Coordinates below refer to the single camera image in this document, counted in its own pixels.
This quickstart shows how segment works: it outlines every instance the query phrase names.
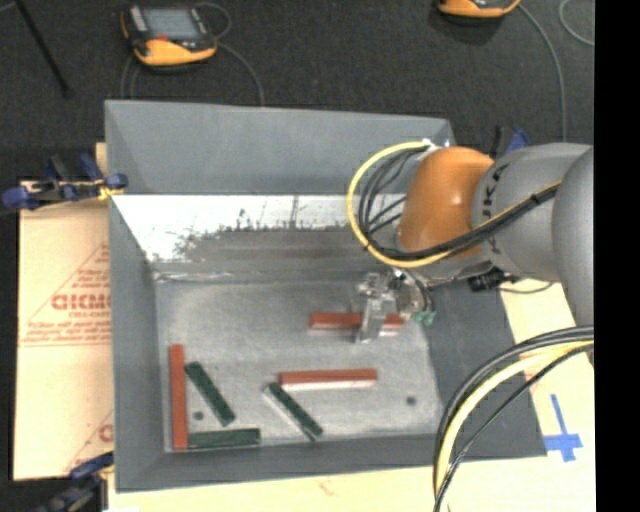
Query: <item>blue clamp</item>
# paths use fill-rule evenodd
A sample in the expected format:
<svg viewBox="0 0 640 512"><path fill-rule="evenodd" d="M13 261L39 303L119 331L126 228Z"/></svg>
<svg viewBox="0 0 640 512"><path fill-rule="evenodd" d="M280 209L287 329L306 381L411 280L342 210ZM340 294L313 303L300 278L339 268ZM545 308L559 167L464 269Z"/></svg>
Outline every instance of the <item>blue clamp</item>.
<svg viewBox="0 0 640 512"><path fill-rule="evenodd" d="M76 512L95 495L104 480L99 471L114 463L113 452L99 455L71 470L69 477L74 485L51 498L46 505L33 512Z"/></svg>
<svg viewBox="0 0 640 512"><path fill-rule="evenodd" d="M21 185L4 191L2 202L13 210L36 210L55 203L98 197L104 190L122 190L129 184L124 174L105 177L89 153L83 153L79 163L88 180L67 179L69 172L64 162L54 155L44 168L44 180L34 183L30 189Z"/></svg>

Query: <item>black cable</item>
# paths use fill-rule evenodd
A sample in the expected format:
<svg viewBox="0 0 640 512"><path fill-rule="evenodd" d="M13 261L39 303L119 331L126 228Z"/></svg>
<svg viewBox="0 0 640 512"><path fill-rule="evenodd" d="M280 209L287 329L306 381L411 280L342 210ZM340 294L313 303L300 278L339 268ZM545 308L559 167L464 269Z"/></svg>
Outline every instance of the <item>black cable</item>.
<svg viewBox="0 0 640 512"><path fill-rule="evenodd" d="M580 41L583 44L586 44L587 46L595 46L596 42L594 40L591 39L587 39L586 37L582 37L580 34L578 34L575 30L573 30L569 24L567 23L567 20L565 20L564 18L564 8L567 6L567 4L569 2L571 2L572 0L563 0L562 2L560 2L560 5L558 6L558 17L560 18L560 23L562 24L562 27L574 38L577 39L578 41Z"/></svg>
<svg viewBox="0 0 640 512"><path fill-rule="evenodd" d="M372 235L376 231L378 231L378 230L382 229L383 227L388 226L392 222L398 220L400 217L402 217L402 213L398 213L397 215L389 217L387 220L385 220L383 222L380 222L379 224L376 224L372 228L369 228L369 234Z"/></svg>
<svg viewBox="0 0 640 512"><path fill-rule="evenodd" d="M565 87L564 87L564 75L562 74L562 67L560 66L560 59L558 59L558 55L556 53L553 44L551 43L551 39L542 28L542 25L538 23L538 21L533 17L533 15L522 5L522 3L518 4L518 8L524 13L527 19L531 22L531 24L536 28L538 33L542 36L544 43L547 45L549 49L549 53L551 54L551 58L553 59L553 64L556 68L556 75L558 77L558 87L560 89L560 129L562 135L562 141L567 140L567 107L565 100Z"/></svg>
<svg viewBox="0 0 640 512"><path fill-rule="evenodd" d="M3 5L2 7L0 7L0 12L4 12L4 11L8 11L9 9L16 7L16 3L15 2L9 2L7 5Z"/></svg>
<svg viewBox="0 0 640 512"><path fill-rule="evenodd" d="M424 151L424 148L402 151L397 155L389 158L386 162L382 163L377 169L375 169L367 180L367 183L363 187L362 195L360 197L360 203L358 204L358 224L360 224L360 228L365 236L369 229L369 217L371 215L371 209L373 208L373 204L376 196L383 189L380 186L380 182L384 177L391 172L393 167L398 164L401 160L405 162L411 157L411 155L416 154L418 152ZM388 186L392 183L392 180L388 180L384 186Z"/></svg>
<svg viewBox="0 0 640 512"><path fill-rule="evenodd" d="M393 203L391 203L389 206L384 207L382 210L380 210L378 213L376 213L373 216L373 218L369 219L369 226L371 226L372 224L375 224L384 214L389 213L396 206L404 203L406 200L407 200L407 196L405 194L400 199L398 199L398 200L394 201Z"/></svg>
<svg viewBox="0 0 640 512"><path fill-rule="evenodd" d="M36 43L38 43L40 52L42 53L45 60L47 61L47 64L49 65L49 69L53 73L53 76L55 77L56 81L58 82L58 85L60 86L60 91L62 92L62 96L65 99L71 98L73 96L73 89L71 88L69 83L66 81L66 79L62 75L62 71L60 71L60 68L58 67L58 63L56 62L53 55L49 51L49 47L47 46L47 43L45 43L44 38L42 37L42 34L40 33L40 30L38 29L38 26L36 25L35 21L33 21L33 18L31 17L31 14L29 13L27 6L24 4L23 0L15 0L14 3L18 7L20 14L22 14L24 21L29 27L29 30L31 31L31 35L36 40Z"/></svg>
<svg viewBox="0 0 640 512"><path fill-rule="evenodd" d="M464 459L465 455L471 449L471 446L476 441L476 439L480 436L480 434L482 434L482 432L484 432L489 427L489 425L491 425L496 420L496 418L509 405L511 405L527 389L529 389L531 386L533 386L533 384L538 382L545 375L550 373L553 369L558 367L560 364L565 362L567 359L570 359L570 358L572 358L572 357L574 357L574 356L576 356L578 354L581 354L581 353L584 353L584 352L589 352L589 351L592 351L592 350L593 350L593 346L592 345L588 345L588 346L576 348L576 349L568 352L567 354L564 354L564 355L558 357L558 359L556 359L555 361L553 361L553 362L549 363L547 366L545 366L542 370L540 370L533 377L531 377L528 381L526 381L524 384L522 384L518 389L516 389L504 402L502 402L502 404L493 412L493 414L467 440L467 442L461 448L460 452L456 455L456 457L452 461L452 463L449 466L449 469L447 471L447 474L445 475L444 480L442 481L442 485L440 487L440 490L438 491L438 495L436 496L436 501L435 501L435 505L434 505L434 508L433 508L434 512L439 512L439 510L440 510L440 508L442 506L442 501L444 500L444 496L445 496L445 494L447 492L447 489L449 488L449 486L451 485L451 481L453 480L453 476L455 475L456 471L458 470L458 468L459 468L460 464L462 463L462 460Z"/></svg>
<svg viewBox="0 0 640 512"><path fill-rule="evenodd" d="M506 364L508 361L516 358L517 356L529 352L531 350L550 347L553 345L559 345L562 343L572 341L585 341L591 339L594 336L593 326L584 327L569 327L567 329L560 329L550 333L541 334L534 338L530 338L522 343L518 343L508 349L495 355L482 366L477 368L462 385L455 391L440 419L440 424L435 435L435 453L440 451L442 446L442 437L446 431L449 420L458 411L462 402L464 402L470 393L489 376L494 370L497 370L501 365Z"/></svg>
<svg viewBox="0 0 640 512"><path fill-rule="evenodd" d="M255 72L251 64L249 64L249 61L247 61L247 59L245 59L236 50L231 48L228 44L218 42L218 46L223 50L225 50L230 55L233 55L247 69L247 71L251 75L251 78L253 78L253 82L255 83L256 89L258 91L258 105L260 105L261 107L264 107L266 104L264 99L264 88L262 87L262 83L260 82L260 78L258 77L258 74Z"/></svg>
<svg viewBox="0 0 640 512"><path fill-rule="evenodd" d="M214 35L214 37L216 39L222 39L224 36L226 36L229 31L233 28L233 21L231 20L231 15L229 14L229 11L227 11L224 7L222 7L221 5L218 5L216 3L213 2L198 2L195 5L196 8L198 7L210 7L212 9L215 9L218 12L221 12L222 15L225 17L225 21L226 21L226 25L225 27L222 29L222 31L218 32L217 34Z"/></svg>

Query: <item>orange device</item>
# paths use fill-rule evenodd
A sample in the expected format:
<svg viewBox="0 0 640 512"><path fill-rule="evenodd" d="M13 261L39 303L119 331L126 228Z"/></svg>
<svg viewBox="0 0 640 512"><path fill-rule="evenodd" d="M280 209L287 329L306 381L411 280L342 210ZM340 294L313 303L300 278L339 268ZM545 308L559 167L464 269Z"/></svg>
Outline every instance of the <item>orange device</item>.
<svg viewBox="0 0 640 512"><path fill-rule="evenodd" d="M192 7L141 7L120 13L120 26L134 55L158 70L201 63L216 52L216 38Z"/></svg>
<svg viewBox="0 0 640 512"><path fill-rule="evenodd" d="M495 19L513 11L520 0L437 0L443 14L463 18Z"/></svg>

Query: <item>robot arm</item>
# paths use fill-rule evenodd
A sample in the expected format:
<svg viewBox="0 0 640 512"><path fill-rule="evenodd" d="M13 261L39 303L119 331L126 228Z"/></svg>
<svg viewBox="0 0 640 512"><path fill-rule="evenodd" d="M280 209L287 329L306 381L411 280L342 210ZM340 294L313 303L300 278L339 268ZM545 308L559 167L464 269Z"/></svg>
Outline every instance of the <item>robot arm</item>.
<svg viewBox="0 0 640 512"><path fill-rule="evenodd" d="M387 265L416 269L432 284L496 269L511 279L561 282L576 323L593 324L591 146L530 146L496 161L469 148L431 150L399 217L394 247L354 229Z"/></svg>

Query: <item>wooden block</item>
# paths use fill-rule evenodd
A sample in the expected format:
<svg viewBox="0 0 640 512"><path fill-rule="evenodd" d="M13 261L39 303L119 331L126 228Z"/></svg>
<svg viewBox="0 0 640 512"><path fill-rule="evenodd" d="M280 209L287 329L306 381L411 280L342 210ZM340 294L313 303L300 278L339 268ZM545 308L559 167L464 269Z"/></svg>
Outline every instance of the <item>wooden block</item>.
<svg viewBox="0 0 640 512"><path fill-rule="evenodd" d="M171 380L171 422L173 449L189 447L187 435L187 400L184 377L184 350L182 345L169 347L169 372Z"/></svg>
<svg viewBox="0 0 640 512"><path fill-rule="evenodd" d="M302 370L278 375L278 383L286 390L363 388L377 380L378 372L374 368Z"/></svg>
<svg viewBox="0 0 640 512"><path fill-rule="evenodd" d="M358 329L362 324L362 313L329 313L316 311L311 313L312 329ZM384 329L400 329L404 320L399 315L389 314Z"/></svg>

